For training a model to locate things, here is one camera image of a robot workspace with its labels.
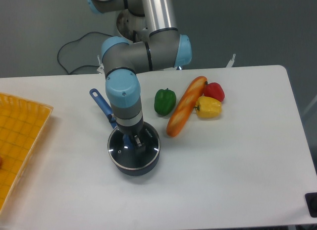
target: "yellow tray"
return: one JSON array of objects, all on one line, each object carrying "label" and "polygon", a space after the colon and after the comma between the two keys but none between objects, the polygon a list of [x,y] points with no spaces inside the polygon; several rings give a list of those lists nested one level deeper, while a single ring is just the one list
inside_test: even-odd
[{"label": "yellow tray", "polygon": [[0,213],[53,107],[0,93]]}]

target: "baguette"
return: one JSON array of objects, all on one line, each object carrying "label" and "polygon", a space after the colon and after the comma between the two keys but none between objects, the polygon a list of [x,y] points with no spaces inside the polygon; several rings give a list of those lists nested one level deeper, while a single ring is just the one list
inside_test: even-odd
[{"label": "baguette", "polygon": [[168,121],[166,128],[168,136],[175,137],[183,129],[193,111],[197,99],[203,95],[206,83],[207,78],[204,76],[199,76],[190,83]]}]

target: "yellow bell pepper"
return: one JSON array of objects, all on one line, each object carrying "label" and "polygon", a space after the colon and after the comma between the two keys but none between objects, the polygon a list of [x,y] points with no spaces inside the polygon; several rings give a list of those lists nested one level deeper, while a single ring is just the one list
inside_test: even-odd
[{"label": "yellow bell pepper", "polygon": [[222,111],[221,102],[207,96],[200,96],[194,108],[197,116],[202,118],[217,117]]}]

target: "gray floor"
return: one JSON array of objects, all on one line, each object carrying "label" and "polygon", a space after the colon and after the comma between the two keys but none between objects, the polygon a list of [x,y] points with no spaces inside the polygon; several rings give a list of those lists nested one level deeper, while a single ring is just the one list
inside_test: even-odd
[{"label": "gray floor", "polygon": [[[173,4],[179,31],[190,37],[193,48],[193,60],[185,68],[225,67],[236,53],[235,66],[286,67],[301,114],[317,94],[317,0],[173,0]],[[0,77],[66,74],[56,61],[63,44],[90,31],[115,34],[116,12],[94,15],[86,0],[0,0],[0,14]],[[68,46],[61,62],[69,70],[97,65],[105,38],[92,35]],[[316,127],[317,112],[304,124],[315,164]]]}]

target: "green bell pepper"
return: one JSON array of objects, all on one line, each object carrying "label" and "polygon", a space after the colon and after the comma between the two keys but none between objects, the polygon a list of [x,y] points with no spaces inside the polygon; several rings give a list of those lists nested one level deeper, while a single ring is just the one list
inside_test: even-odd
[{"label": "green bell pepper", "polygon": [[175,104],[176,95],[174,91],[169,90],[168,88],[166,90],[161,89],[157,91],[154,100],[154,110],[159,115],[168,115],[175,107]]}]

